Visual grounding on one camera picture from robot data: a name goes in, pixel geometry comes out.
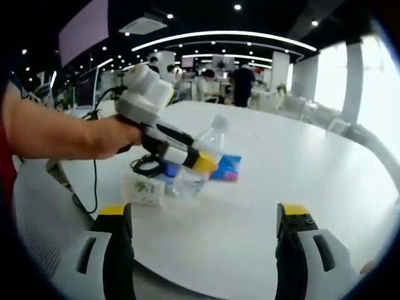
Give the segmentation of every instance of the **office chair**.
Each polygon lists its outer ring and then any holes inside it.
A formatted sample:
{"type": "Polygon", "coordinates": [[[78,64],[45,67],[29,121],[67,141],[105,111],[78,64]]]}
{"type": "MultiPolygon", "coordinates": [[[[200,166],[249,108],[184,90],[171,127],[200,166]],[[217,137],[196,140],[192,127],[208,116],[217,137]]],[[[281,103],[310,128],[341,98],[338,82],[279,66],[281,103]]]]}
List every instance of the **office chair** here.
{"type": "Polygon", "coordinates": [[[19,168],[14,185],[16,226],[28,252],[50,278],[56,272],[61,251],[93,220],[72,200],[72,193],[46,172],[47,160],[27,160],[19,168]]]}

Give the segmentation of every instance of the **black cable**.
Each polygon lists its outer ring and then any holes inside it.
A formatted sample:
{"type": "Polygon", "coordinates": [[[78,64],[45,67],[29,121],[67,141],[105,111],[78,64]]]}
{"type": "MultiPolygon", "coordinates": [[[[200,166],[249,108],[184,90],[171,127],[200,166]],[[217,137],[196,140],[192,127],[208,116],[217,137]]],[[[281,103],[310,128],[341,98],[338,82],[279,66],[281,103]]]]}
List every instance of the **black cable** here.
{"type": "MultiPolygon", "coordinates": [[[[85,116],[82,117],[82,119],[89,118],[89,121],[93,120],[98,120],[99,119],[99,111],[98,107],[100,105],[101,100],[106,96],[107,93],[110,91],[114,91],[116,94],[122,94],[123,91],[127,90],[128,88],[126,86],[117,86],[117,87],[112,87],[108,90],[106,90],[99,100],[97,101],[96,105],[94,106],[93,111],[87,113],[85,116]]],[[[92,214],[95,213],[98,210],[99,206],[99,199],[98,199],[98,167],[96,164],[96,160],[93,159],[93,167],[94,167],[94,209],[92,211],[88,211],[83,205],[82,202],[79,200],[78,196],[76,194],[72,195],[72,200],[76,203],[78,207],[80,207],[85,213],[87,214],[92,214]]]]}
{"type": "Polygon", "coordinates": [[[87,214],[95,213],[98,210],[98,168],[96,164],[96,160],[93,159],[93,166],[94,166],[94,209],[92,211],[88,211],[84,205],[82,204],[81,200],[78,198],[76,194],[72,195],[72,200],[75,202],[76,206],[82,209],[87,214]]]}
{"type": "Polygon", "coordinates": [[[147,154],[143,156],[140,159],[134,160],[133,162],[130,163],[130,167],[132,171],[134,171],[137,174],[153,178],[156,177],[157,175],[162,174],[165,171],[166,164],[165,162],[161,161],[160,158],[156,155],[152,154],[147,154]],[[152,169],[141,169],[141,167],[145,164],[149,163],[158,163],[158,166],[152,168],[152,169]]]}

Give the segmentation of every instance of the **monitor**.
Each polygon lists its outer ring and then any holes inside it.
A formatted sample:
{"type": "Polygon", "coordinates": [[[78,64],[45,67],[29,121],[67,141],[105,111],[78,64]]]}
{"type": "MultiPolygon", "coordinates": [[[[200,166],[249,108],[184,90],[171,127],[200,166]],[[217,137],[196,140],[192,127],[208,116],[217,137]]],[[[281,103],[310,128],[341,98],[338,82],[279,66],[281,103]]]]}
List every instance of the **monitor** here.
{"type": "Polygon", "coordinates": [[[93,107],[95,105],[98,75],[99,68],[95,67],[79,78],[78,84],[75,86],[74,104],[76,106],[93,107]]]}
{"type": "Polygon", "coordinates": [[[194,58],[193,57],[182,58],[181,68],[193,68],[193,66],[194,66],[194,58]]]}
{"type": "Polygon", "coordinates": [[[91,1],[61,30],[58,39],[62,67],[108,38],[108,2],[91,1]]]}

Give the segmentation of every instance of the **curved light strip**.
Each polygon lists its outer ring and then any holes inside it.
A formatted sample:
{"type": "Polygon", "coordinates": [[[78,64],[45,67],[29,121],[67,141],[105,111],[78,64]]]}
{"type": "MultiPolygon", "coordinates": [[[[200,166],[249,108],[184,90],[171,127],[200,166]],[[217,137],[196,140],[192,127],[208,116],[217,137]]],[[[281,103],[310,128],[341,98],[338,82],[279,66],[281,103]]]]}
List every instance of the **curved light strip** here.
{"type": "Polygon", "coordinates": [[[268,66],[266,64],[254,64],[253,62],[249,62],[249,66],[266,68],[266,69],[272,69],[273,68],[273,67],[268,66]]]}
{"type": "MultiPolygon", "coordinates": [[[[217,42],[217,44],[239,44],[239,45],[245,45],[246,47],[248,47],[248,42],[243,42],[243,41],[218,40],[216,42],[217,42]]],[[[198,45],[198,44],[209,44],[209,43],[211,43],[211,41],[183,42],[182,45],[183,46],[187,46],[187,45],[198,45]]],[[[254,46],[264,47],[264,48],[279,50],[279,51],[282,51],[282,52],[284,52],[285,50],[288,50],[289,53],[291,53],[291,54],[295,54],[295,55],[301,56],[302,58],[304,57],[303,54],[301,54],[299,52],[296,52],[296,51],[293,51],[293,50],[286,49],[284,47],[277,47],[277,46],[273,46],[273,45],[269,45],[269,44],[260,44],[258,42],[252,42],[251,46],[252,47],[254,47],[254,46]]],[[[166,46],[166,47],[164,47],[164,49],[171,49],[171,48],[176,48],[176,47],[178,47],[177,44],[166,46]]]]}
{"type": "Polygon", "coordinates": [[[266,34],[266,33],[260,33],[260,32],[251,32],[251,31],[236,31],[236,30],[218,30],[218,31],[200,31],[200,32],[192,32],[192,33],[185,33],[185,34],[178,34],[177,36],[169,36],[169,37],[164,37],[163,39],[158,39],[153,42],[148,42],[146,44],[140,45],[138,47],[132,48],[132,52],[135,52],[137,50],[150,47],[156,44],[160,44],[163,42],[168,42],[168,41],[173,41],[175,39],[184,39],[184,38],[192,38],[195,36],[215,36],[215,35],[220,35],[220,34],[230,34],[230,35],[235,35],[235,36],[254,36],[257,38],[264,38],[264,39],[275,39],[277,41],[293,44],[299,47],[306,48],[311,51],[317,51],[317,48],[312,47],[310,45],[304,44],[303,42],[297,42],[292,39],[288,39],[286,37],[281,37],[281,36],[274,36],[272,34],[266,34]]]}
{"type": "Polygon", "coordinates": [[[226,56],[227,58],[245,58],[245,59],[254,59],[256,61],[266,61],[267,63],[271,63],[273,60],[269,58],[257,57],[257,56],[248,56],[248,55],[240,55],[240,54],[189,54],[182,55],[182,58],[211,58],[214,55],[216,56],[226,56]]]}

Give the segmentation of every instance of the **human arm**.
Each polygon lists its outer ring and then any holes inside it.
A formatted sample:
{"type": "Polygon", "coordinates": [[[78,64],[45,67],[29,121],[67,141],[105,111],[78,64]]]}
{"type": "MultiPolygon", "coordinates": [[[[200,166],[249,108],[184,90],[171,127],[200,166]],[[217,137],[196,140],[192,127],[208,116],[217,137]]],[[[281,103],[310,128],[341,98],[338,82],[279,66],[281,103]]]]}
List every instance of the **human arm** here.
{"type": "Polygon", "coordinates": [[[2,120],[13,154],[24,158],[104,159],[128,144],[140,144],[141,132],[115,116],[85,121],[21,99],[9,83],[2,120]]]}

